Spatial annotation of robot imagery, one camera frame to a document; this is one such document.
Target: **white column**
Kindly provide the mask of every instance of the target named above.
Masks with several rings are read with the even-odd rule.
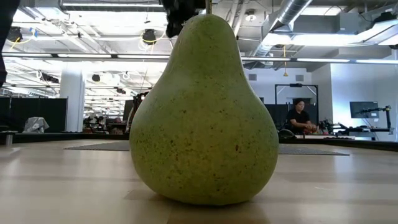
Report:
[[[67,127],[65,130],[82,131],[85,79],[79,63],[65,63],[61,74],[60,98],[68,98]]]
[[[398,60],[398,50],[392,50],[392,55],[394,56],[395,60]],[[394,75],[394,82],[398,83],[398,65],[396,65],[396,73]],[[390,116],[395,116],[396,117],[396,125],[395,125],[395,130],[394,133],[396,134],[396,142],[398,142],[398,89],[395,88],[391,91],[395,91],[395,107],[392,106],[392,113]]]

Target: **ceiling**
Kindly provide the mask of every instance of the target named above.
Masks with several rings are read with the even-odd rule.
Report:
[[[213,1],[213,14],[225,19],[231,18],[233,1]],[[256,19],[243,19],[238,36],[238,45],[242,53],[253,51],[260,43],[261,26],[267,14],[279,9],[281,0],[249,1],[247,9],[255,9]],[[342,9],[363,10],[364,1],[314,0],[303,11],[302,15],[333,16]],[[377,9],[396,1],[366,1],[368,9]],[[13,26],[21,27],[24,44],[14,45],[7,41],[3,52],[43,52],[43,53],[86,53],[86,54],[170,54],[176,38],[168,39],[164,35],[167,25],[164,12],[114,12],[114,11],[65,11],[54,7],[21,8],[14,16]],[[32,38],[32,29],[36,37]],[[156,44],[143,43],[141,34],[146,29],[154,29]],[[308,47],[298,45],[286,46],[287,57],[325,57],[343,47]],[[366,55],[369,49],[350,47],[356,55]],[[388,47],[374,46],[372,51],[386,51]],[[276,57],[283,56],[281,48],[274,47],[271,53]],[[38,78],[38,71],[61,79],[62,68],[65,62],[55,60],[24,60],[21,58],[6,58],[6,67],[9,75],[7,82],[15,85],[34,85],[35,88],[8,88],[3,94],[12,91],[29,95],[57,97],[59,88],[39,88],[37,85],[48,85]],[[146,91],[153,86],[161,76],[166,63],[164,62],[110,62],[95,61],[82,62],[81,66],[86,74],[86,86],[137,86],[137,89],[126,89],[126,94],[116,93],[115,89],[92,88],[86,90],[87,111],[103,111],[98,107],[108,107],[107,113],[123,113],[125,99],[132,95]],[[275,63],[274,68],[281,67]],[[313,64],[292,63],[289,67],[310,68]],[[101,75],[100,82],[91,79],[92,74]]]

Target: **white wall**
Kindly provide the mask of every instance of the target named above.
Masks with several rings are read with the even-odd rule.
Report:
[[[394,65],[331,64],[333,122],[346,126],[366,125],[362,119],[351,119],[350,101],[376,101],[380,108],[392,107],[391,123],[396,128],[398,73]],[[385,112],[378,121],[369,119],[373,126],[387,127]],[[395,141],[395,135],[378,133],[382,141]]]
[[[258,97],[264,97],[264,104],[275,103],[275,84],[291,84],[296,82],[296,75],[304,75],[304,82],[302,84],[311,84],[311,73],[308,73],[305,68],[288,68],[289,76],[284,77],[284,69],[278,71],[273,69],[253,69],[245,70],[246,77],[248,74],[257,74],[257,81],[249,81],[252,89]],[[278,94],[278,104],[292,102],[292,98],[314,98],[315,96],[307,88],[284,88]]]
[[[65,63],[61,74],[60,98],[68,98],[66,131],[82,131],[85,107],[85,78],[78,62]]]
[[[312,84],[318,85],[319,120],[333,121],[333,105],[331,94],[330,64],[324,65],[312,72]]]

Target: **woman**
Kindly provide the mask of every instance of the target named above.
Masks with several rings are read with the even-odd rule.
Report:
[[[290,130],[295,134],[317,130],[317,126],[311,123],[310,116],[304,111],[305,104],[303,99],[295,99],[293,104],[294,108],[286,116],[287,122],[290,124]]]

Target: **green pear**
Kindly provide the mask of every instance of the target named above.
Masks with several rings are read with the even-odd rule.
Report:
[[[132,121],[131,156],[153,191],[199,205],[250,200],[270,179],[278,135],[246,81],[228,23],[191,18]]]

